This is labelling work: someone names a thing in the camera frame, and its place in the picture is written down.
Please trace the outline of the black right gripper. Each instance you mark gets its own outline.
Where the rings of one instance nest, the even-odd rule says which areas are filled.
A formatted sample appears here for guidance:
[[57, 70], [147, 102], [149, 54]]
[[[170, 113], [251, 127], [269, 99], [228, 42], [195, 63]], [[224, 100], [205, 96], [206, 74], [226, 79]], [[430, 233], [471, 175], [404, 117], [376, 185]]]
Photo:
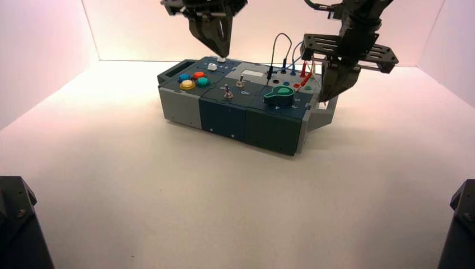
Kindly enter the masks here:
[[326, 102], [352, 88], [361, 68], [390, 73], [399, 60], [390, 47], [377, 44], [380, 18], [344, 15], [338, 35], [305, 34], [301, 58], [322, 65], [319, 102]]

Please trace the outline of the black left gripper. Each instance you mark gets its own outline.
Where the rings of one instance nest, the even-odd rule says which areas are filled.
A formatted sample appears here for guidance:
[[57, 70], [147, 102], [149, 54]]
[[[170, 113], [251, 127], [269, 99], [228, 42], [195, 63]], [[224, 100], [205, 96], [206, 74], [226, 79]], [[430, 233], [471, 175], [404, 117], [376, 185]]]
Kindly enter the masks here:
[[160, 1], [170, 16], [188, 18], [192, 35], [224, 58], [230, 54], [233, 17], [247, 4], [246, 0]]

